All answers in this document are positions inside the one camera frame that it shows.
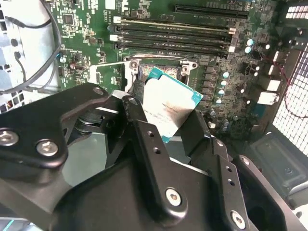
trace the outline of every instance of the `motherboard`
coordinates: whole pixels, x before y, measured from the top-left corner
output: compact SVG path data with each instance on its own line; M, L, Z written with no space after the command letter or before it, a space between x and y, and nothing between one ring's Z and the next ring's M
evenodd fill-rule
M54 0L62 89L85 82L109 93L145 81L154 67L203 94L197 106L216 133L244 136L277 44L273 0Z

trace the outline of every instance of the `black metal bracket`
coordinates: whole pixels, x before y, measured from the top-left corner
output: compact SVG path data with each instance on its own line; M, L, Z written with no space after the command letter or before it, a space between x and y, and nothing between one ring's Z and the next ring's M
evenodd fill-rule
M87 83L2 114L0 177L50 181L67 159L66 142L78 116L107 99L105 90Z
M194 167L206 171L214 181L214 191L219 198L219 215L231 230L238 230L233 216L243 220L243 229L250 230L244 198L236 166L228 161L225 145L210 135L202 117L193 111L181 127L184 150Z

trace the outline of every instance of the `label on cpu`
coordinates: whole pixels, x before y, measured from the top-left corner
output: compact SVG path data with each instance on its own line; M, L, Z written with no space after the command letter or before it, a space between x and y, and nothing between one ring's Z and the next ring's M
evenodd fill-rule
M203 95L154 68L144 87L143 109L149 123L156 125L168 143L201 101Z

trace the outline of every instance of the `black ram slot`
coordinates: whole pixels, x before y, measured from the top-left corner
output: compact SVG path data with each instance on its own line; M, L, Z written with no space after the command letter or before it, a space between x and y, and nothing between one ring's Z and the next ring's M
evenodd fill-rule
M193 38L191 39L180 39L176 38L174 36L168 36L166 37L160 37L157 35L154 36L148 36L148 35L138 35L138 34L126 34L122 36L123 40L126 39L140 39L140 40L151 40L151 41L161 41L161 42L175 42L179 44L193 44L193 45L206 45L206 46L213 46L213 47L221 47L224 46L223 43L219 42L218 40L213 39L200 39L197 38L197 41L194 41Z
M190 13L198 14L204 16L218 16L225 18L238 18L238 19L248 19L248 11L237 11L237 10L227 10L220 8L208 8L208 7L194 7L194 6L182 6L175 5L176 13Z
M168 20L155 20L155 19L148 19L148 18L131 18L131 17L123 17L123 19L129 20L129 21L142 21L142 22L149 22L149 23L165 23L165 24L170 24L174 23ZM190 24L190 26L202 26L202 27L207 27L211 29L219 29L219 30L228 30L229 28L226 26L212 26L212 25L194 25Z
M120 34L123 36L131 35L131 36L147 36L154 39L172 39L174 41L189 41L189 42L211 42L211 43L224 43L231 42L232 36L222 36L215 34L205 34L202 36L195 36L191 33L189 35L185 35L183 33L179 34L177 32L154 32L154 31L144 31L137 28L129 29L129 30L120 30L116 31L116 34Z
M184 53L184 54L201 54L201 55L214 55L218 56L220 58L227 58L227 54L223 51L192 51L187 49L180 49L176 47L161 47L161 46L155 46L155 45L146 45L146 44L134 44L134 43L118 43L115 45L116 49L135 49L137 51L140 50L150 50L150 51L167 51L167 52L178 52L178 53Z
M205 44L205 45L193 45L188 43L179 43L179 42L167 42L167 41L152 41L149 39L122 39L119 41L120 43L134 43L134 44L143 44L143 45L155 45L161 47L175 47L180 49L187 49L192 51L221 51L224 50L225 47L219 44Z

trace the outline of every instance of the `ventilation grille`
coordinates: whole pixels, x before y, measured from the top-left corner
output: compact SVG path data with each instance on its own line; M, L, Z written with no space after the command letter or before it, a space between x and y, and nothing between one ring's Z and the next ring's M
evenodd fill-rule
M308 47L302 52L292 84L286 95L288 109L300 117L308 116ZM286 109L283 100L273 125L284 134L300 151L308 155L308 118L299 118Z

